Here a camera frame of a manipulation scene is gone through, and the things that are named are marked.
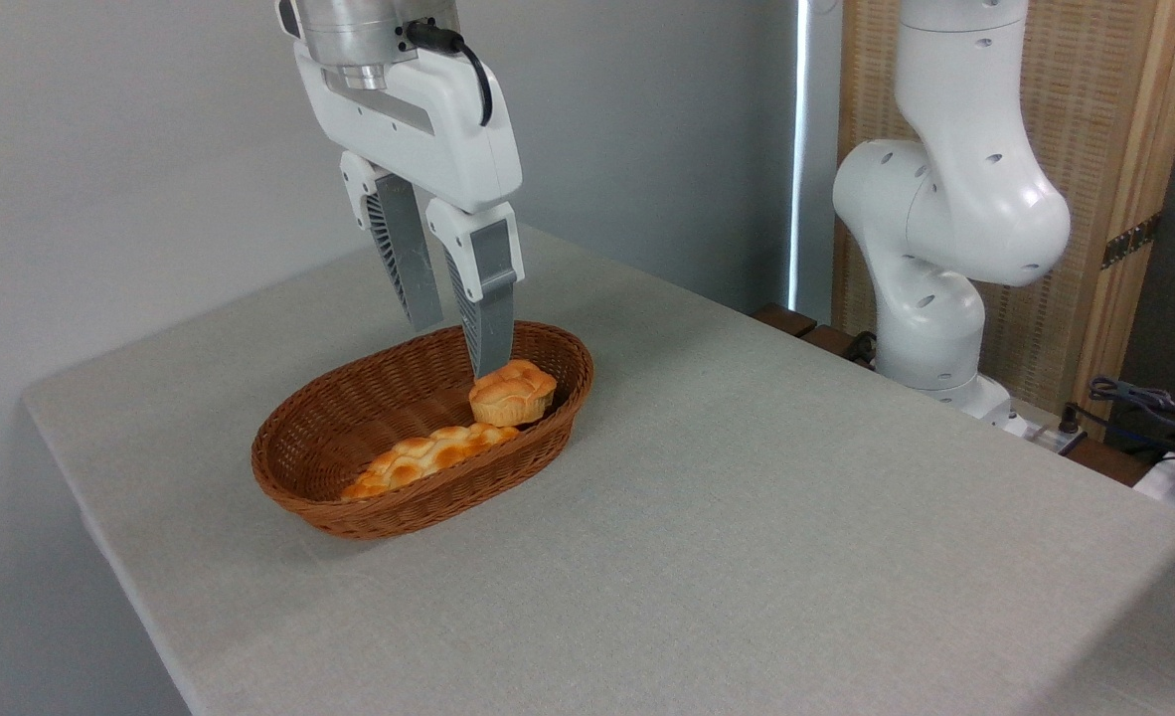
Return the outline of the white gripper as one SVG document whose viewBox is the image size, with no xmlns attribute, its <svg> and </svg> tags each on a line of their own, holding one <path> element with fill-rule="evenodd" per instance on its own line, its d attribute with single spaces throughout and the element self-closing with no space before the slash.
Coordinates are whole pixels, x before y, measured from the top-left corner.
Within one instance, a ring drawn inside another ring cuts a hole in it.
<svg viewBox="0 0 1175 716">
<path fill-rule="evenodd" d="M 429 201 L 425 216 L 446 250 L 474 376 L 504 367 L 512 289 L 525 272 L 518 223 L 501 201 L 521 189 L 523 173 L 497 79 L 488 73 L 492 116 L 481 126 L 477 76 L 457 56 L 419 53 L 392 63 L 378 91 L 347 88 L 304 42 L 295 44 L 295 59 L 321 131 L 345 149 L 340 168 L 352 213 L 377 245 L 412 330 L 443 314 L 411 183 L 446 200 Z"/>
</svg>

